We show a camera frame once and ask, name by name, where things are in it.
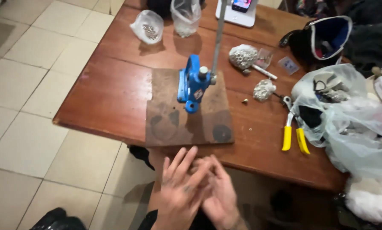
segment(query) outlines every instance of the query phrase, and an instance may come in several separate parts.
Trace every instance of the tiled floor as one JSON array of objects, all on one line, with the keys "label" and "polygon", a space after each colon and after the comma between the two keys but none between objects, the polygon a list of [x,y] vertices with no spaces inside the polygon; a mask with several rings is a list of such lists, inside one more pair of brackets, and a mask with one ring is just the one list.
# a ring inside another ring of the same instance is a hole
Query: tiled floor
[{"label": "tiled floor", "polygon": [[[29,229],[59,206],[94,230],[135,228],[144,214],[154,173],[126,144],[51,123],[123,1],[0,7],[0,229]],[[230,173],[241,204],[265,205],[278,187]]]}]

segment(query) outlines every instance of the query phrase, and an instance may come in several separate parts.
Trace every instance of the yellow-handled pliers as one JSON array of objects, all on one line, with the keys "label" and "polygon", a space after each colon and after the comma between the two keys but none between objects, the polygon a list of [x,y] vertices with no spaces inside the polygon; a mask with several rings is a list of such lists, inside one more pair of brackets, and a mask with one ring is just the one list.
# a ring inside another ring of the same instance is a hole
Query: yellow-handled pliers
[{"label": "yellow-handled pliers", "polygon": [[[292,120],[296,118],[295,113],[292,111],[292,100],[290,97],[281,98],[281,103],[285,104],[289,110],[286,120],[285,133],[283,137],[283,147],[282,151],[287,151],[290,149],[290,145],[292,142]],[[304,154],[310,154],[309,149],[306,145],[305,133],[302,128],[296,129],[297,141],[299,143],[300,151]]]}]

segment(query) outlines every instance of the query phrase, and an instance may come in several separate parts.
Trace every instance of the phone stand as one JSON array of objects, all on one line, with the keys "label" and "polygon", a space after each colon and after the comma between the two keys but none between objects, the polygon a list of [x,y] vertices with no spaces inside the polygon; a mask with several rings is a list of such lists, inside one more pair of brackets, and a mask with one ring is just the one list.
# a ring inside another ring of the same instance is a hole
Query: phone stand
[{"label": "phone stand", "polygon": [[[215,16],[219,18],[221,13],[221,5],[223,0],[218,0],[217,9]],[[225,10],[225,21],[238,24],[244,27],[253,27],[255,24],[255,13],[256,13],[256,5],[258,0],[252,0],[249,5],[248,11],[246,13],[242,13],[232,9],[233,0],[224,0],[224,2],[228,2],[227,8]]]}]

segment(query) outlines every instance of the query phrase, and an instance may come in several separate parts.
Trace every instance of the white fluffy fabric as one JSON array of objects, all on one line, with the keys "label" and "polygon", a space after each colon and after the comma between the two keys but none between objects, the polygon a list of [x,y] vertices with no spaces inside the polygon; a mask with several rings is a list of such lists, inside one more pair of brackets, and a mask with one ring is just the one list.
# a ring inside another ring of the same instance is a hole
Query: white fluffy fabric
[{"label": "white fluffy fabric", "polygon": [[358,217],[382,223],[382,180],[351,179],[348,183],[346,206]]}]

